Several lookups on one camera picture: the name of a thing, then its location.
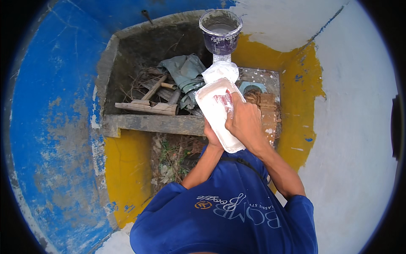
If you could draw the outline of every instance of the purple bucket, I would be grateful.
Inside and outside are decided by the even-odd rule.
[[[213,54],[225,56],[237,48],[242,20],[230,11],[214,10],[200,17],[199,27],[206,48]]]

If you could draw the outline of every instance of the dirt floor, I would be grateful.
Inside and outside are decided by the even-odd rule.
[[[181,183],[197,164],[205,137],[154,133],[152,137],[151,168],[155,194],[170,182]]]

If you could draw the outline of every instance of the person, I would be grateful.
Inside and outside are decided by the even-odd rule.
[[[224,151],[207,120],[208,145],[181,184],[162,188],[138,216],[130,244],[142,253],[317,253],[313,205],[299,175],[261,130],[261,112],[232,93],[226,129],[246,147]],[[283,207],[267,176],[285,197]]]

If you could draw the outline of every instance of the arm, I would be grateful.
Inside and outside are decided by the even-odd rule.
[[[262,132],[261,111],[254,104],[242,102],[237,93],[231,96],[234,115],[227,115],[226,129],[264,163],[276,189],[286,200],[294,195],[305,196],[299,175],[279,156]]]
[[[181,185],[186,189],[193,188],[209,179],[224,152],[223,146],[220,144],[216,134],[206,119],[204,123],[204,134],[207,139],[209,139],[209,144],[197,162],[197,165],[183,179]]]

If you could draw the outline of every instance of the yellow painted wall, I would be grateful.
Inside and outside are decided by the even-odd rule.
[[[325,97],[322,68],[316,58],[315,45],[311,43],[291,52],[279,52],[259,42],[251,42],[249,37],[240,35],[232,61],[240,67],[279,72],[282,133],[278,153],[298,171],[306,163],[316,139],[313,131],[314,99]]]
[[[283,69],[285,73],[279,73],[283,127],[278,153],[298,171],[306,163],[316,139],[314,100],[326,96],[314,43],[300,50]]]
[[[151,200],[151,135],[121,130],[121,138],[105,138],[106,184],[117,224],[134,222]]]

